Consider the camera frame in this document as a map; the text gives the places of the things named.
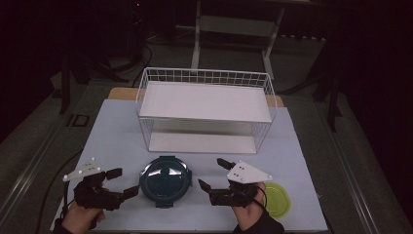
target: white wire basket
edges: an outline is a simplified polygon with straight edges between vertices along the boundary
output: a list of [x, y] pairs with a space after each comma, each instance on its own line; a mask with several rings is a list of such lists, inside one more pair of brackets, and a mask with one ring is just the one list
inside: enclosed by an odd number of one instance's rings
[[149, 151], [256, 154], [277, 99], [267, 73], [147, 67], [136, 113]]

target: white table surface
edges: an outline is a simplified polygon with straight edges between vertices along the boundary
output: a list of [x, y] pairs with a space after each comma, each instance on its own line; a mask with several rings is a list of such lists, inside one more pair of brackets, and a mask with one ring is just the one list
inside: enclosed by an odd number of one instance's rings
[[[322, 231], [327, 226], [322, 216], [313, 182], [307, 169], [288, 110], [278, 108], [275, 122], [256, 155], [185, 154], [149, 152], [131, 100], [107, 99], [101, 106], [77, 168], [95, 159], [104, 171], [123, 168], [123, 176], [104, 182], [115, 192], [138, 185], [139, 173], [161, 155], [175, 155], [193, 172], [193, 186], [169, 209], [157, 209], [143, 192], [127, 200], [121, 209], [108, 212], [95, 230], [136, 232], [232, 232], [237, 224], [229, 207], [214, 207], [201, 190], [198, 178], [212, 188], [227, 188], [228, 171], [216, 164], [217, 158], [240, 160], [273, 176], [291, 201], [289, 213], [278, 219], [286, 231]], [[74, 179], [73, 188], [81, 179]]]

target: green plate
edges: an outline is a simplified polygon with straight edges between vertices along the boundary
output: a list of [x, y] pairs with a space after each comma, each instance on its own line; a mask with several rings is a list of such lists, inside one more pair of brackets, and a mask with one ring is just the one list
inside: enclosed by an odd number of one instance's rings
[[285, 216], [289, 212], [291, 205], [285, 189], [273, 182], [266, 182], [265, 186], [265, 194], [267, 195], [266, 208], [268, 213], [272, 218]]

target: wire basket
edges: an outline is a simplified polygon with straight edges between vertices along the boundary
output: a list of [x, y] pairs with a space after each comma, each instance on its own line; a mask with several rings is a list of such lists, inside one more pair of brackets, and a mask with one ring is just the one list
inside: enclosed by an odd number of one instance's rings
[[[263, 94], [263, 101], [265, 102], [265, 111], [268, 109], [268, 116], [270, 121], [254, 122], [249, 120], [234, 120], [231, 119], [203, 119], [191, 117], [168, 117], [165, 116], [143, 116], [142, 106], [145, 104], [148, 86], [150, 84], [179, 84], [179, 85], [205, 85], [205, 87], [221, 87], [224, 89], [243, 88], [244, 91], [260, 90]], [[257, 153], [262, 145], [266, 134], [268, 133], [274, 118], [277, 113], [277, 99], [273, 89], [271, 78], [267, 73], [259, 72], [245, 72], [245, 71], [231, 71], [231, 70], [210, 70], [210, 69], [181, 69], [181, 68], [160, 68], [147, 67], [144, 69], [136, 96], [136, 114], [141, 126], [143, 137], [149, 151], [181, 151], [193, 152], [197, 149], [182, 149], [179, 147], [153, 149], [151, 148], [151, 140], [154, 133], [164, 131], [165, 133], [179, 133], [185, 132], [189, 134], [195, 133], [198, 135], [215, 136], [250, 136], [253, 138], [254, 150], [240, 151], [240, 150], [226, 150], [222, 147], [215, 147], [211, 145], [209, 149], [218, 148], [217, 150], [201, 149], [200, 152], [206, 153]]]

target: floor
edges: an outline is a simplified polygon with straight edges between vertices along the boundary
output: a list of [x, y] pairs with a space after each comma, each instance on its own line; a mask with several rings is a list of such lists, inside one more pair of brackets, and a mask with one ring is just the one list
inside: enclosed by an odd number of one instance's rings
[[[161, 35], [153, 35], [148, 40], [144, 57], [151, 57], [151, 66], [190, 67], [193, 33], [183, 31], [178, 35], [174, 44]], [[201, 49], [200, 68], [264, 71], [259, 50], [221, 47], [213, 38], [207, 39]], [[271, 55], [276, 91], [305, 79], [322, 44], [322, 41], [284, 37], [276, 41]], [[92, 71], [93, 79], [87, 86], [72, 80], [72, 100], [64, 115], [58, 114], [60, 100], [47, 98], [3, 141], [0, 145], [1, 233], [31, 233], [39, 217], [40, 233], [48, 233], [62, 197], [59, 178], [74, 169], [77, 153], [88, 139], [102, 101], [113, 87], [129, 87], [140, 69], [119, 74], [130, 80], [129, 83], [115, 83]], [[59, 75], [51, 78], [57, 86]], [[337, 133], [332, 133], [325, 120], [327, 103], [314, 102], [311, 98], [315, 87], [282, 99], [294, 123], [321, 208], [330, 223], [330, 230], [320, 233], [413, 233], [346, 97], [339, 96], [342, 116], [336, 119]], [[73, 126], [72, 114], [89, 116], [89, 124]], [[74, 159], [54, 179], [70, 157]], [[49, 185], [51, 192], [46, 199]]]

